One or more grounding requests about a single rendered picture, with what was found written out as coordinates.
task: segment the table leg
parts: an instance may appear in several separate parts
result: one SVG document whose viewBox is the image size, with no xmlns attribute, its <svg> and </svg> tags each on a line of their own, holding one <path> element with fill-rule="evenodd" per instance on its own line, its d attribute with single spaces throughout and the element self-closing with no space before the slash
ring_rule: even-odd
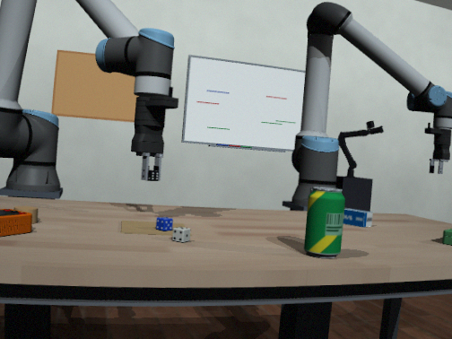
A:
<svg viewBox="0 0 452 339">
<path fill-rule="evenodd" d="M 402 298 L 385 299 L 381 318 L 380 339 L 396 339 Z"/>
<path fill-rule="evenodd" d="M 50 306 L 5 304 L 4 339 L 50 339 Z"/>
<path fill-rule="evenodd" d="M 327 339 L 331 308 L 331 302 L 282 305 L 279 339 Z"/>
</svg>

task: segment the wooden block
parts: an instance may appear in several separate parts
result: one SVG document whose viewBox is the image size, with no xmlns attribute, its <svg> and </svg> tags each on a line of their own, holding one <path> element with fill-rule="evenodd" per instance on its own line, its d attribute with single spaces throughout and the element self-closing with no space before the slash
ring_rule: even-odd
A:
<svg viewBox="0 0 452 339">
<path fill-rule="evenodd" d="M 101 71 L 94 54 L 58 51 L 52 113 L 133 122 L 134 87 L 133 76 Z"/>
<path fill-rule="evenodd" d="M 0 237 L 31 232 L 31 213 L 0 210 Z"/>
<path fill-rule="evenodd" d="M 31 224 L 38 223 L 38 208 L 29 207 L 28 205 L 18 205 L 14 207 L 14 210 L 31 213 Z"/>
<path fill-rule="evenodd" d="M 184 223 L 174 223 L 173 227 L 184 226 Z M 135 233 L 144 235 L 172 235 L 172 230 L 157 230 L 155 228 L 155 222 L 143 222 L 143 221 L 122 221 L 121 222 L 122 233 Z"/>
</svg>

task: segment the wooden tabletop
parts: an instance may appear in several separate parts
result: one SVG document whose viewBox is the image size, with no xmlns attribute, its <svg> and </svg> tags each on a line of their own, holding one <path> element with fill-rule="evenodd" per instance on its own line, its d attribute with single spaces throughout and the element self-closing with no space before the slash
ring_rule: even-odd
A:
<svg viewBox="0 0 452 339">
<path fill-rule="evenodd" d="M 0 197 L 35 206 L 33 232 L 0 238 L 0 283 L 90 287 L 221 288 L 399 283 L 452 279 L 451 225 L 374 213 L 373 227 L 344 225 L 336 259 L 306 256 L 306 212 L 173 207 Z M 191 241 L 126 234 L 122 221 L 166 216 Z"/>
</svg>

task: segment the soda can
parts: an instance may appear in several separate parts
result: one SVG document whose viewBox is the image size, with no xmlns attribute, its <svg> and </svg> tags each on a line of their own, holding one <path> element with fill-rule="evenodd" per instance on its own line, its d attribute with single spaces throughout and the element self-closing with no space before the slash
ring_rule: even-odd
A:
<svg viewBox="0 0 452 339">
<path fill-rule="evenodd" d="M 310 256 L 335 258 L 341 252 L 345 197 L 342 189 L 313 187 L 308 199 L 305 251 Z"/>
</svg>

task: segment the whiteboard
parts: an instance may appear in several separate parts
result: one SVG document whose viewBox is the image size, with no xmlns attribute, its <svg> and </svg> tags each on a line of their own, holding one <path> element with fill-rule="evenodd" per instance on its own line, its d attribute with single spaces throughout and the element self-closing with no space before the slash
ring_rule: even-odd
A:
<svg viewBox="0 0 452 339">
<path fill-rule="evenodd" d="M 182 143 L 293 151 L 304 81 L 301 70 L 189 56 Z"/>
</svg>

